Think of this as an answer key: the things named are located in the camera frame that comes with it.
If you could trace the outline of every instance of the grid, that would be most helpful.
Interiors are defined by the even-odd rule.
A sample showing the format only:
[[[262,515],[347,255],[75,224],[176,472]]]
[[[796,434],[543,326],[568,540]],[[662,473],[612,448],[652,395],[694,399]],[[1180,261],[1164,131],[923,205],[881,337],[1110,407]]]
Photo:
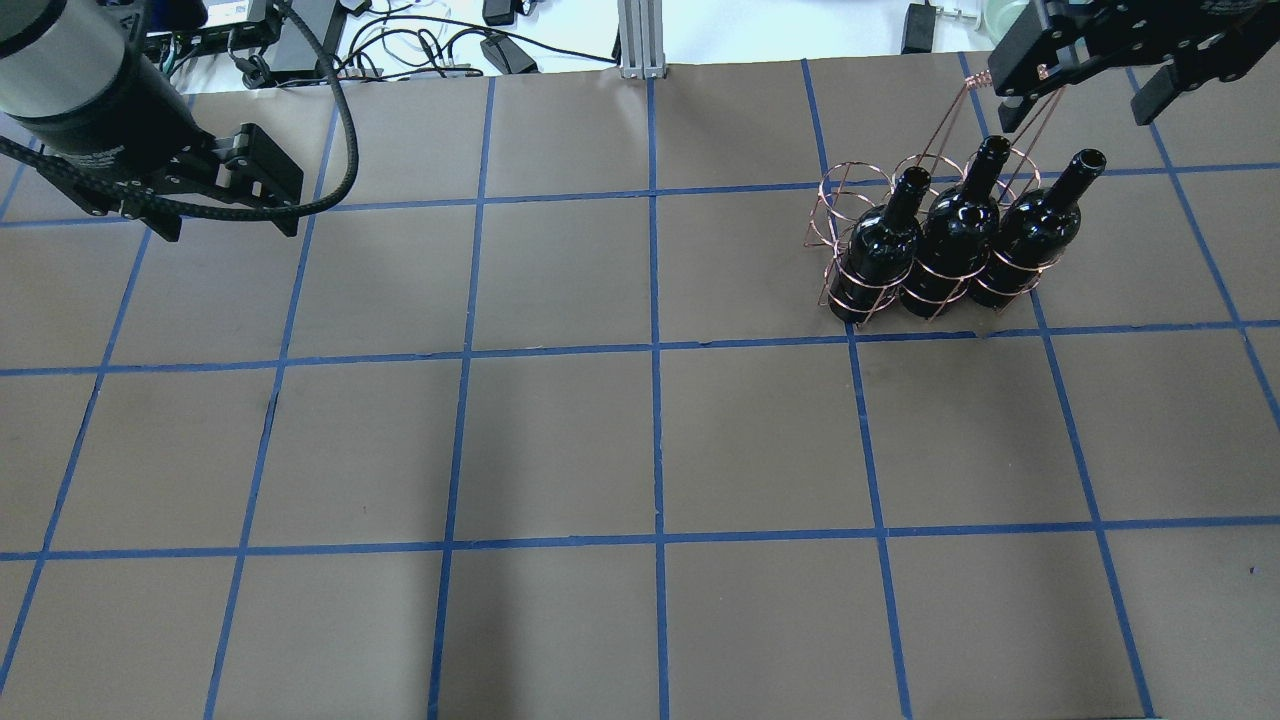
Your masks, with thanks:
[[[968,59],[964,54],[957,56],[957,72],[964,76],[970,74]],[[826,135],[823,132],[822,117],[819,114],[819,97],[815,91],[813,73],[808,61],[800,63],[800,78],[804,82],[804,92],[809,104],[809,114],[813,123],[814,142],[819,164],[814,168],[814,177],[819,177],[822,170],[829,165],[827,156]],[[1132,70],[1128,72],[1130,83],[1137,90],[1138,79]],[[1190,227],[1196,243],[1203,255],[1203,261],[1208,268],[1217,292],[1226,306],[1229,320],[1220,322],[1189,322],[1189,323],[1152,323],[1143,325],[1089,325],[1089,327],[1050,327],[1041,299],[1037,292],[1032,293],[1030,305],[1034,311],[1034,328],[1015,328],[995,331],[989,338],[1039,338],[1048,361],[1057,401],[1061,406],[1062,419],[1066,427],[1070,450],[1074,456],[1079,480],[1088,506],[1088,520],[1064,523],[1021,523],[1021,524],[966,524],[966,525],[891,525],[884,520],[881,501],[881,488],[877,478],[877,460],[872,442],[872,427],[869,421],[869,409],[864,388],[863,360],[860,351],[874,343],[892,343],[905,341],[960,341],[977,340],[979,336],[972,331],[940,331],[940,332],[911,332],[911,333],[878,333],[854,332],[846,328],[842,334],[809,336],[809,337],[776,337],[776,338],[742,338],[718,341],[664,341],[659,327],[659,228],[658,228],[658,201],[666,196],[680,195],[718,195],[718,193],[750,193],[788,190],[809,190],[812,183],[791,182],[774,184],[739,184],[716,187],[682,187],[660,188],[658,174],[658,114],[655,102],[655,86],[650,79],[646,86],[646,138],[648,138],[648,187],[634,191],[602,191],[561,195],[522,195],[490,197],[486,193],[486,179],[490,168],[490,136],[493,132],[494,97],[499,91],[498,83],[488,79],[485,114],[484,114],[484,140],[480,158],[480,176],[475,197],[457,200],[431,200],[431,201],[404,201],[404,202],[372,202],[349,204],[337,208],[334,213],[355,210],[390,210],[402,208],[428,208],[428,206],[467,206],[475,209],[474,240],[471,249],[471,265],[467,293],[467,319],[465,325],[465,340],[461,351],[444,351],[431,354],[387,354],[387,355],[340,355],[340,356],[303,356],[294,357],[289,354],[291,338],[293,334],[294,319],[297,316],[298,302],[302,293],[303,278],[307,270],[307,260],[311,250],[312,233],[316,219],[310,218],[306,223],[301,256],[293,281],[292,296],[288,305],[288,314],[284,324],[284,333],[279,343],[279,354],[275,359],[262,359],[253,361],[234,363],[187,363],[187,364],[115,364],[113,354],[116,340],[128,311],[131,297],[142,269],[143,258],[151,242],[150,232],[143,233],[137,254],[133,259],[128,282],[120,297],[119,307],[111,325],[110,337],[102,352],[101,363],[84,366],[55,366],[55,368],[13,368],[0,369],[3,377],[38,377],[38,375],[90,375],[95,378],[93,392],[84,409],[83,420],[76,436],[67,469],[58,489],[56,502],[49,519],[44,541],[38,551],[4,552],[0,553],[0,562],[33,562],[29,582],[23,594],[22,606],[17,623],[10,635],[3,665],[0,665],[0,692],[9,678],[15,655],[22,647],[22,635],[32,601],[41,582],[41,575],[50,562],[76,561],[76,560],[106,560],[106,559],[179,559],[179,557],[228,557],[234,559],[230,588],[227,596],[225,612],[221,619],[216,656],[212,664],[212,676],[209,684],[205,717],[211,719],[218,702],[221,670],[227,656],[228,641],[236,618],[237,600],[239,597],[241,578],[244,562],[248,557],[259,556],[308,556],[308,555],[357,555],[357,553],[398,553],[398,552],[439,552],[440,574],[436,601],[434,646],[431,653],[431,670],[428,683],[428,716],[439,716],[439,698],[442,687],[442,669],[444,665],[444,648],[447,638],[447,619],[449,616],[449,588],[453,571],[453,559],[456,553],[506,550],[506,548],[548,548],[548,547],[588,547],[588,546],[644,546],[652,547],[654,552],[654,583],[657,606],[657,657],[658,667],[658,708],[659,716],[671,716],[671,691],[669,691],[669,665],[668,665],[668,638],[667,638],[667,547],[671,544],[687,543],[727,543],[727,542],[764,542],[764,541],[806,541],[806,539],[872,539],[876,542],[877,557],[881,570],[882,591],[886,606],[886,620],[888,625],[890,642],[892,648],[892,664],[897,682],[897,696],[904,717],[913,717],[910,675],[904,655],[901,621],[899,616],[899,603],[895,593],[893,568],[891,562],[890,538],[905,537],[955,537],[955,536],[1011,536],[1011,534],[1039,534],[1039,533],[1092,533],[1096,538],[1102,566],[1115,607],[1116,621],[1123,635],[1124,647],[1128,653],[1130,670],[1138,691],[1142,710],[1146,716],[1156,716],[1156,706],[1143,673],[1142,659],[1138,644],[1129,624],[1129,615],[1123,593],[1123,578],[1117,573],[1112,559],[1108,533],[1132,529],[1172,529],[1172,528],[1219,528],[1219,527],[1252,527],[1252,525],[1280,525],[1280,515],[1228,515],[1204,518],[1166,518],[1143,520],[1108,520],[1100,510],[1098,500],[1094,495],[1089,474],[1089,465],[1083,450],[1083,445],[1076,429],[1071,401],[1068,392],[1068,383],[1059,364],[1055,340],[1070,336],[1094,334],[1128,334],[1128,333],[1180,333],[1199,331],[1235,331],[1243,342],[1252,370],[1256,375],[1258,391],[1262,393],[1271,418],[1280,428],[1280,405],[1277,405],[1275,391],[1263,369],[1263,364],[1251,336],[1247,333],[1252,328],[1277,328],[1280,319],[1244,319],[1234,302],[1228,284],[1224,279],[1213,254],[1201,231],[1196,213],[1183,188],[1181,178],[1197,173],[1208,172],[1247,172],[1247,170],[1274,170],[1280,169],[1280,163],[1248,163],[1224,165],[1192,165],[1176,167],[1165,147],[1164,138],[1157,126],[1151,127],[1152,138],[1160,151],[1162,167],[1119,169],[1111,174],[1116,176],[1156,176],[1167,177],[1178,196],[1185,220]],[[977,123],[986,135],[987,123],[983,117],[977,94],[972,94]],[[329,156],[334,145],[337,131],[337,114],[334,113],[329,124],[329,136],[324,149],[323,168],[329,165]],[[18,169],[15,177],[9,183],[3,204],[0,204],[0,228],[64,225],[64,224],[111,224],[118,220],[77,219],[77,220],[3,220],[5,211],[14,199],[23,169]],[[316,195],[321,193],[324,176],[316,183]],[[566,346],[566,347],[538,347],[538,348],[504,348],[480,350],[474,347],[476,325],[476,302],[480,279],[481,237],[485,220],[485,209],[492,205],[520,204],[520,202],[561,202],[573,200],[608,200],[644,197],[648,200],[649,213],[649,320],[650,338],[648,343],[620,343],[598,346]],[[796,218],[797,228],[801,225]],[[731,348],[731,347],[774,347],[774,346],[805,346],[805,345],[844,345],[849,354],[849,372],[852,383],[855,411],[858,416],[858,429],[861,438],[863,460],[868,479],[868,495],[873,523],[870,527],[824,528],[824,529],[796,529],[796,530],[739,530],[739,532],[667,532],[664,509],[664,473],[663,473],[663,395],[662,370],[663,359],[672,352],[696,351],[705,348]],[[471,364],[476,359],[497,357],[531,357],[531,356],[559,356],[559,355],[593,355],[593,354],[635,354],[648,352],[652,365],[652,415],[653,415],[653,495],[654,514],[653,530],[640,534],[605,534],[605,536],[570,536],[570,537],[536,537],[536,538],[492,538],[492,539],[458,539],[457,538],[457,509],[461,482],[461,469],[463,457],[465,428],[468,404],[468,389],[471,379]],[[262,482],[264,468],[269,447],[271,443],[273,427],[275,423],[276,401],[280,396],[285,375],[291,368],[346,365],[362,363],[420,363],[420,361],[457,361],[461,365],[458,380],[458,401],[454,423],[454,437],[452,445],[452,461],[449,469],[448,505],[444,525],[444,538],[438,542],[396,542],[396,543],[351,543],[351,544],[274,544],[256,546],[250,543],[251,530],[259,491]],[[127,548],[127,550],[55,550],[54,537],[68,492],[74,482],[77,462],[84,445],[86,433],[93,418],[104,380],[109,375],[146,374],[146,373],[223,373],[241,370],[273,370],[271,400],[262,419],[262,430],[253,465],[252,484],[248,501],[244,507],[243,524],[239,533],[239,542],[236,546],[225,547],[165,547],[165,548]]]

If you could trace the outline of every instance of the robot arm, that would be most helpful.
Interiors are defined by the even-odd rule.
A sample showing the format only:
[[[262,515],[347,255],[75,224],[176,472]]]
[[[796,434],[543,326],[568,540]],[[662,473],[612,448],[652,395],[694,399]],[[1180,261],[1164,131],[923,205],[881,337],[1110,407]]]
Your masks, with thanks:
[[[287,3],[276,6],[298,22]],[[337,205],[355,183],[356,163],[333,193],[302,205],[302,169],[260,127],[243,124],[219,140],[196,124],[182,96],[142,56],[142,42],[152,18],[161,29],[204,24],[204,4],[169,0],[156,5],[155,15],[151,9],[150,0],[106,6],[0,0],[0,110],[45,146],[36,152],[0,138],[0,152],[33,165],[86,213],[120,213],[169,241],[178,240],[183,215],[270,220],[294,236],[298,218]],[[310,29],[303,36],[315,41]],[[319,41],[312,46],[319,49]],[[348,151],[356,150],[337,77],[330,87]],[[251,209],[164,197],[179,193]]]
[[[1280,0],[1032,0],[988,67],[1011,132],[1059,87],[1171,60],[1133,99],[1134,119],[1149,124],[1183,92],[1244,77],[1277,40]]]

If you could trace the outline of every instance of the metal post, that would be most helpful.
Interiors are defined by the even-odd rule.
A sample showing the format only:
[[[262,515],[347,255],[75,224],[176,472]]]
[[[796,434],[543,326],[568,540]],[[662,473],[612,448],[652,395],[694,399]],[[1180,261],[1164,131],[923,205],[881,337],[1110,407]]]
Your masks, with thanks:
[[[667,76],[662,50],[662,0],[618,0],[623,78]]]

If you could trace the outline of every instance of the white floor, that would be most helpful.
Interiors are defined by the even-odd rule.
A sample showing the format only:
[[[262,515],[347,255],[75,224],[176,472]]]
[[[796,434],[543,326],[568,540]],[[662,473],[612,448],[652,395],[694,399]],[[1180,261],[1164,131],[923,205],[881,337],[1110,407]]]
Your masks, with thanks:
[[[484,0],[374,0],[375,9],[415,5],[415,14],[439,15],[483,24]],[[667,0],[663,4],[663,33],[668,63],[755,63],[801,58],[860,58],[896,55],[901,49],[902,22],[909,0]],[[941,0],[943,9],[977,14],[980,0]],[[346,51],[355,31],[375,19],[371,14],[351,18],[342,41]],[[614,0],[539,0],[529,17],[507,27],[540,42],[581,53],[608,56],[618,26]],[[426,27],[442,40],[458,27],[422,20],[397,20],[389,27]],[[389,41],[406,59],[415,59],[408,42]],[[521,44],[544,73],[598,69],[599,63],[558,55]],[[938,19],[934,50],[991,50],[984,32],[972,22]],[[403,69],[381,50],[371,53],[392,72]],[[495,74],[480,53],[479,37],[458,41],[456,58]],[[243,90],[239,73],[225,56],[201,58],[175,78],[184,92]]]

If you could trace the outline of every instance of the black bottle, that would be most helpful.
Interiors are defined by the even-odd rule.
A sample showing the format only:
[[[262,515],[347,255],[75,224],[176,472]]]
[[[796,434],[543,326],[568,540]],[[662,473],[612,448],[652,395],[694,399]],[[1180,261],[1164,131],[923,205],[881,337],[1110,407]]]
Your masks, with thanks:
[[[969,297],[1004,310],[1036,279],[1037,268],[1061,258],[1080,229],[1076,201],[1106,167],[1101,151],[1080,150],[1053,187],[1019,197],[991,241],[991,258],[969,287]]]
[[[936,318],[964,296],[968,281],[938,275],[963,278],[982,266],[987,243],[1000,229],[1000,206],[991,190],[1006,160],[1009,140],[988,137],[978,147],[964,182],[933,201],[924,219],[924,240],[915,251],[916,263],[902,283],[902,307],[922,318]]]
[[[920,242],[915,213],[929,191],[929,179],[924,168],[902,170],[888,202],[858,218],[849,249],[836,259],[828,286],[831,311],[841,320],[865,322],[895,292],[895,288],[886,292],[883,286],[891,286],[911,268]]]

